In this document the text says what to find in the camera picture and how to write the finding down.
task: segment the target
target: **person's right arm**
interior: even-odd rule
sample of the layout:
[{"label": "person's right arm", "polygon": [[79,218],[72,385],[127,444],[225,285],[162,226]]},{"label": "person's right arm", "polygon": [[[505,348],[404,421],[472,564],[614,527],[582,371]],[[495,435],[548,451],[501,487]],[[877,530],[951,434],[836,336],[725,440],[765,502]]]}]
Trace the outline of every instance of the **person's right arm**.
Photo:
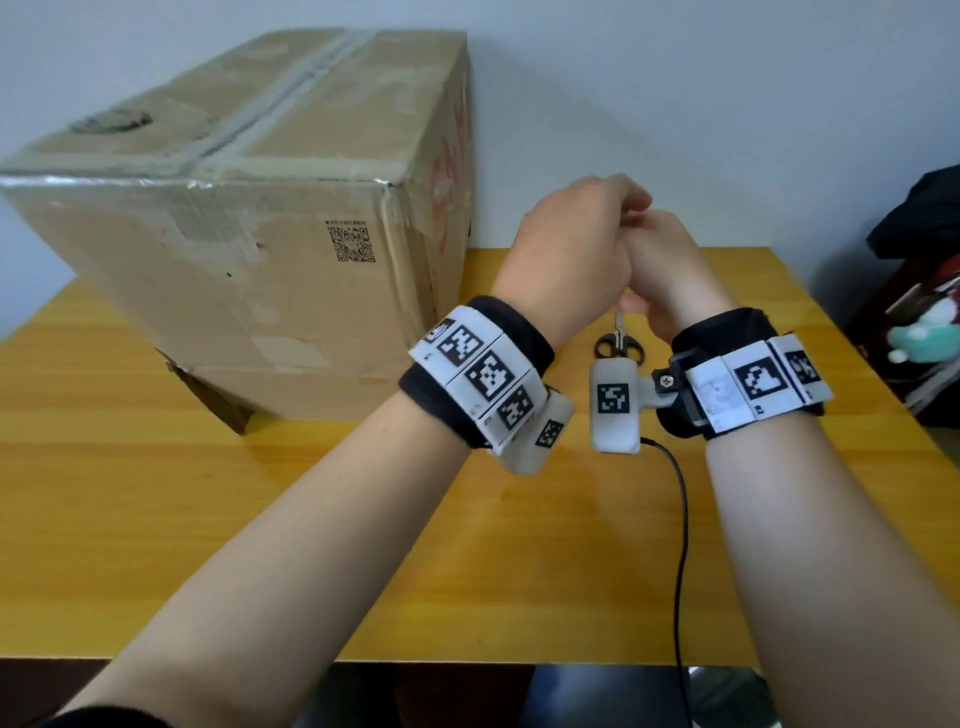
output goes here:
[{"label": "person's right arm", "polygon": [[[667,341],[737,306],[675,216],[651,210],[624,234],[631,287]],[[792,412],[715,438],[707,461],[783,724],[960,725],[960,617],[816,418]]]}]

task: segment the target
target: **black scissors handle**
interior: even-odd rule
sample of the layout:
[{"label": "black scissors handle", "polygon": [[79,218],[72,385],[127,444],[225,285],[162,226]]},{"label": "black scissors handle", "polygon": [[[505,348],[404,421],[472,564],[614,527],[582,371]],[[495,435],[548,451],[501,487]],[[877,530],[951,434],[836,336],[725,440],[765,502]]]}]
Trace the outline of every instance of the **black scissors handle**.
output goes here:
[{"label": "black scissors handle", "polygon": [[593,345],[593,355],[598,359],[616,359],[617,357],[626,357],[633,359],[637,366],[643,363],[647,358],[646,352],[633,336],[624,334],[623,346],[617,347],[616,334],[605,333]]}]

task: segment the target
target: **person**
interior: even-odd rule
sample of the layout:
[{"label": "person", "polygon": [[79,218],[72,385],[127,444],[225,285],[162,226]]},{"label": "person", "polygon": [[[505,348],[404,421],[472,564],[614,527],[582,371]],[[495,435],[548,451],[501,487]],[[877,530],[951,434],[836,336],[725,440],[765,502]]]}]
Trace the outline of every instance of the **person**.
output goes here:
[{"label": "person", "polygon": [[[548,195],[523,218],[492,294],[554,349],[615,306],[645,313],[668,342],[738,307],[681,221],[651,203],[625,175]],[[393,395],[51,724],[102,724],[109,711],[91,707],[114,706],[124,725],[289,725],[469,453]],[[960,725],[960,619],[817,419],[796,411],[743,427],[710,440],[707,461],[783,723]]]}]

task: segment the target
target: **person's left hand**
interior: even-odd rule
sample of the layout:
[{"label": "person's left hand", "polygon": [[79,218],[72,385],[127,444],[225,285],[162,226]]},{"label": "person's left hand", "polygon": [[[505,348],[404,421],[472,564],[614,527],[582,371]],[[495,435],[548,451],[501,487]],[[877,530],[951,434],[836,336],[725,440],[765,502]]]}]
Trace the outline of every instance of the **person's left hand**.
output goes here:
[{"label": "person's left hand", "polygon": [[523,217],[492,294],[522,313],[554,349],[592,323],[630,282],[621,217],[650,194],[624,174],[584,177]]}]

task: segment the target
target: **teal plush toy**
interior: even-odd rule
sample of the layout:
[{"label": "teal plush toy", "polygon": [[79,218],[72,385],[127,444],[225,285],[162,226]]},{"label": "teal plush toy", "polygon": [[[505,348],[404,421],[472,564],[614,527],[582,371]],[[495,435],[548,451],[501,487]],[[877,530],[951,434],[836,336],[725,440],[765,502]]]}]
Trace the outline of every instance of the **teal plush toy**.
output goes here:
[{"label": "teal plush toy", "polygon": [[935,364],[960,355],[960,326],[953,323],[956,313],[956,303],[945,298],[931,306],[916,323],[891,328],[887,343],[892,351],[887,358],[894,364]]}]

